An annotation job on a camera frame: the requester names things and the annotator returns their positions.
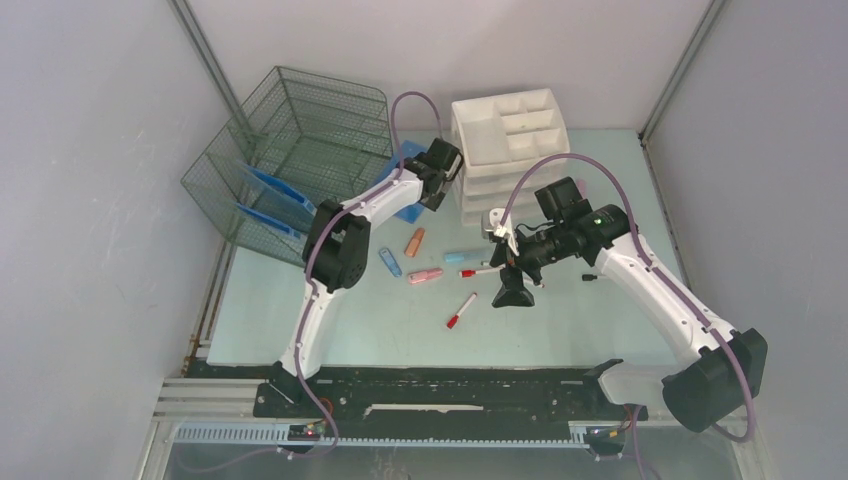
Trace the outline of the blue folder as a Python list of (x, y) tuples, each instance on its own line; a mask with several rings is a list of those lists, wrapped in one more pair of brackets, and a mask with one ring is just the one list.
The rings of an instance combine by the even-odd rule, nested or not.
[(316, 207), (310, 199), (283, 180), (247, 164), (239, 164), (245, 180), (259, 192), (257, 202), (277, 210), (293, 209), (297, 214), (314, 216)]
[[(427, 147), (425, 145), (414, 141), (403, 140), (400, 143), (400, 149), (396, 150), (391, 158), (384, 164), (381, 171), (377, 174), (373, 184), (377, 185), (384, 179), (393, 177), (394, 171), (397, 169), (398, 164), (402, 159), (406, 160), (407, 158), (413, 158), (420, 153), (425, 153), (426, 150)], [(398, 199), (395, 200), (398, 209), (394, 213), (394, 217), (410, 225), (415, 224), (422, 215), (425, 207), (417, 200), (413, 201), (409, 192), (406, 192), (403, 200), (403, 204), (400, 204)]]
[(286, 224), (286, 223), (284, 223), (280, 220), (277, 220), (276, 218), (273, 218), (269, 215), (261, 213), (257, 210), (252, 209), (252, 208), (246, 207), (242, 204), (237, 204), (237, 207), (238, 207), (239, 210), (241, 210), (243, 213), (247, 214), (249, 217), (253, 218), (254, 220), (259, 221), (261, 224), (263, 224), (265, 226), (271, 227), (273, 230), (275, 230), (277, 232), (280, 232), (280, 233), (282, 233), (286, 236), (289, 236), (289, 237), (292, 237), (292, 238), (298, 239), (298, 240), (300, 240), (303, 237), (303, 233), (301, 231), (292, 228), (290, 225), (288, 225), (288, 224)]

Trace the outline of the white plastic drawer organizer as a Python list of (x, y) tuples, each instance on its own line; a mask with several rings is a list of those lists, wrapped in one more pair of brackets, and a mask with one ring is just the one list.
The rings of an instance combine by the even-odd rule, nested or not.
[(538, 162), (571, 151), (549, 88), (458, 100), (451, 112), (451, 134), (464, 156), (452, 186), (464, 226), (478, 226), (483, 214), (504, 207), (517, 182)]

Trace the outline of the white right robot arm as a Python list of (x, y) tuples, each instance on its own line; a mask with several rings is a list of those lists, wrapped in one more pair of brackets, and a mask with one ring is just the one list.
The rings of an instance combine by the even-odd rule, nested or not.
[(493, 307), (534, 306), (525, 282), (540, 284), (543, 268), (579, 258), (636, 302), (675, 358), (666, 367), (619, 359), (597, 366), (581, 392), (588, 414), (606, 418), (624, 404), (664, 408), (688, 430), (703, 432), (739, 408), (752, 408), (768, 353), (756, 329), (740, 331), (698, 300), (647, 248), (622, 208), (592, 208), (571, 178), (535, 197), (548, 223), (531, 235), (514, 228), (503, 208), (481, 218), (495, 245), (490, 264), (502, 282)]

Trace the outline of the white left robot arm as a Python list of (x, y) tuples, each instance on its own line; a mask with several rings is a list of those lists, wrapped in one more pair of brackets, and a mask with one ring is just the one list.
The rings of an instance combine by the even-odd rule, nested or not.
[(271, 377), (277, 402), (292, 416), (304, 416), (316, 403), (307, 379), (323, 362), (326, 317), (332, 303), (362, 278), (371, 233), (398, 211), (422, 205), (436, 211), (463, 165), (455, 145), (436, 138), (428, 150), (400, 160), (389, 175), (362, 194), (317, 208), (303, 251), (305, 290), (295, 331)]

